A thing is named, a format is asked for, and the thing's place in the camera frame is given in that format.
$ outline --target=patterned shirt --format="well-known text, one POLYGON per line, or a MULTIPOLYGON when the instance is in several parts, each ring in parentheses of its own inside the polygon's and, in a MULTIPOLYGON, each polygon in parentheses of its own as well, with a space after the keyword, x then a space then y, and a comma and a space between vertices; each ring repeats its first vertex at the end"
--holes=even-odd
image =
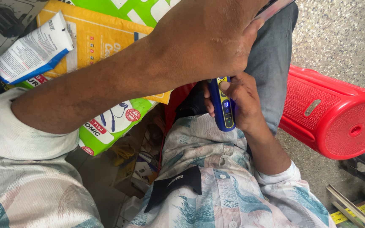
MULTIPOLYGON (((0 227, 102 227, 95 203, 65 154, 78 132, 55 135, 20 122, 0 95, 0 227)), ((129 227, 331 227, 329 213, 301 180, 298 168, 257 172, 238 129, 221 132, 208 114, 180 118, 167 135, 158 180, 199 166, 202 194, 174 189, 144 213, 153 186, 129 227)))

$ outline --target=product package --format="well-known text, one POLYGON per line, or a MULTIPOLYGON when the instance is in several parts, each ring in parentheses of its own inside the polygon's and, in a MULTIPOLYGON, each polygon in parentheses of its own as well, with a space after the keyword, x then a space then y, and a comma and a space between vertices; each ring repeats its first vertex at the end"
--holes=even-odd
MULTIPOLYGON (((38 25, 48 21, 59 10, 66 21, 66 29, 74 44, 51 71, 23 81, 16 86, 33 88, 67 72, 94 64, 126 48, 149 34, 153 28, 114 18, 70 4, 51 0, 37 16, 38 25)), ((90 155, 97 155, 110 148, 158 102, 168 103, 170 93, 124 101, 85 123, 79 129, 79 145, 90 155)))
POLYGON ((0 80, 16 84, 44 73, 53 69, 71 50, 73 42, 58 10, 0 56, 0 80))
POLYGON ((72 2, 82 8, 154 28, 180 0, 72 0, 72 2))
MULTIPOLYGON (((59 10, 63 12, 74 50, 66 55, 53 70, 43 74, 48 77, 59 77, 92 65, 100 59, 119 52, 153 31, 153 28, 147 26, 130 23, 57 0, 50 0, 39 13, 38 25, 43 24, 59 10)), ((144 98, 168 104, 170 94, 171 91, 144 98)))

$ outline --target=black knob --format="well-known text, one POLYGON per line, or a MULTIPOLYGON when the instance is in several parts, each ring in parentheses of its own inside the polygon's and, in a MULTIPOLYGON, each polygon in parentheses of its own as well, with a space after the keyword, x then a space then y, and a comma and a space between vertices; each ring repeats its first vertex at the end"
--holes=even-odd
POLYGON ((0 33, 4 37, 17 37, 23 33, 25 26, 19 21, 9 8, 0 8, 0 33))

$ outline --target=shirt sleeve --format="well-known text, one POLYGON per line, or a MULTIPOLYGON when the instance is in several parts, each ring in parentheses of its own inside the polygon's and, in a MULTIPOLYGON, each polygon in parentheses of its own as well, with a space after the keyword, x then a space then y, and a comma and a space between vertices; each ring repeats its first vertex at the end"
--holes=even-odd
POLYGON ((0 95, 0 227, 103 227, 80 175, 64 160, 78 132, 55 135, 19 121, 11 101, 25 91, 0 95))
POLYGON ((12 100, 25 93, 14 88, 0 95, 0 156, 13 160, 44 160, 73 150, 78 131, 56 135, 29 127, 11 111, 12 100))
POLYGON ((291 166, 280 174, 256 172, 255 177, 261 185, 261 192, 292 223, 299 227, 336 227, 326 208, 309 191, 308 183, 301 179, 299 169, 292 161, 291 166))

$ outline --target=terrazzo floor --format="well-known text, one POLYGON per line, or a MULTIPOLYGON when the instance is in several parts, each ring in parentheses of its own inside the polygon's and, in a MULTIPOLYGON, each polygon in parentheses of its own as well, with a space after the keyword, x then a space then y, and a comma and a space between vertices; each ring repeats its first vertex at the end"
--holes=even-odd
MULTIPOLYGON (((293 65, 309 68, 365 88, 365 0, 297 0, 299 18, 293 33, 293 65)), ((279 129, 277 139, 299 167, 311 192, 327 207, 335 198, 330 183, 350 200, 365 183, 279 129)))

